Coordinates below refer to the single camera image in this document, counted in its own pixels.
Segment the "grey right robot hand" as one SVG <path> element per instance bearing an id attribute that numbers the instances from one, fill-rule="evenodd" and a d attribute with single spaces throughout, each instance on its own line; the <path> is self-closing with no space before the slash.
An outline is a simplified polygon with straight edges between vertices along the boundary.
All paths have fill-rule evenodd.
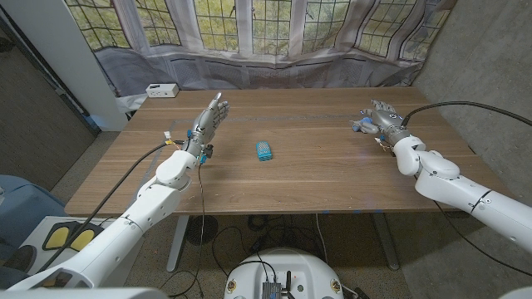
<path id="1" fill-rule="evenodd" d="M 372 109 L 362 110 L 362 119 L 352 121 L 355 132 L 383 135 L 383 139 L 390 145 L 411 136 L 410 131 L 401 126 L 403 119 L 392 105 L 374 99 L 371 99 L 371 103 Z"/>

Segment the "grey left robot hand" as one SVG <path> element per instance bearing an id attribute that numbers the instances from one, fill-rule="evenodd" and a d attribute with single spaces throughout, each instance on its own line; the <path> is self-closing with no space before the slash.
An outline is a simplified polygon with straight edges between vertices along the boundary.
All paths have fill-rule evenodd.
<path id="1" fill-rule="evenodd" d="M 182 150 L 199 156 L 204 148 L 214 138 L 215 131 L 227 117 L 230 105 L 221 100 L 222 93 L 218 92 L 209 105 L 196 117 L 191 128 L 191 136 L 183 144 Z"/>

